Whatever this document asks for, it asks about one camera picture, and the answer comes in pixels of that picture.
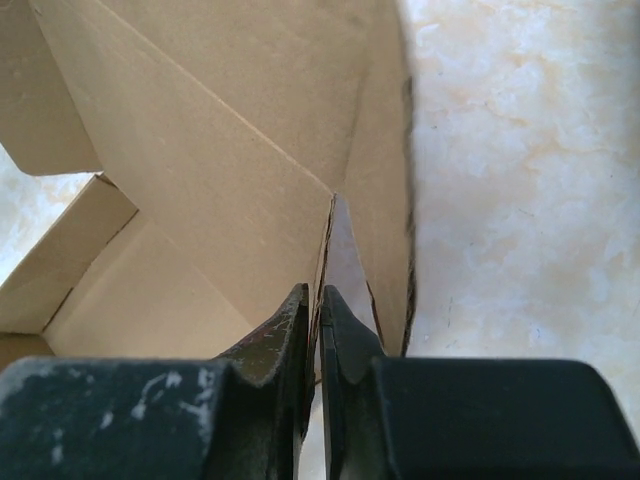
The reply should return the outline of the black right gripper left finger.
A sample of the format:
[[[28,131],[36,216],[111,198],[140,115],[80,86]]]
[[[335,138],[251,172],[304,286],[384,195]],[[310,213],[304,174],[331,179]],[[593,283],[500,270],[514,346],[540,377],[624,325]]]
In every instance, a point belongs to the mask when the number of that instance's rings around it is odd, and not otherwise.
[[[210,360],[32,356],[1,376],[5,479],[293,479],[309,294]]]

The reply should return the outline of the brown cardboard box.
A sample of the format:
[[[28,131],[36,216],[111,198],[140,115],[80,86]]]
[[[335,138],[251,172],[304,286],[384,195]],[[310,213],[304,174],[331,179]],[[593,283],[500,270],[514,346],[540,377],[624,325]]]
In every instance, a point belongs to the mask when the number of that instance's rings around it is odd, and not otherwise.
[[[62,213],[1,277],[1,358],[208,358],[305,283],[392,355],[414,310],[393,1],[5,1],[1,144]]]

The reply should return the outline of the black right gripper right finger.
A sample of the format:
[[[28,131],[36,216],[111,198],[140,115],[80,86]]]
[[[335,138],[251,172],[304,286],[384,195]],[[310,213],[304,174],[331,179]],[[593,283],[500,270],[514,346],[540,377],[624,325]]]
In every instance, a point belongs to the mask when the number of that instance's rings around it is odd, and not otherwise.
[[[606,381],[559,359],[387,356],[334,287],[320,349],[331,479],[635,479]]]

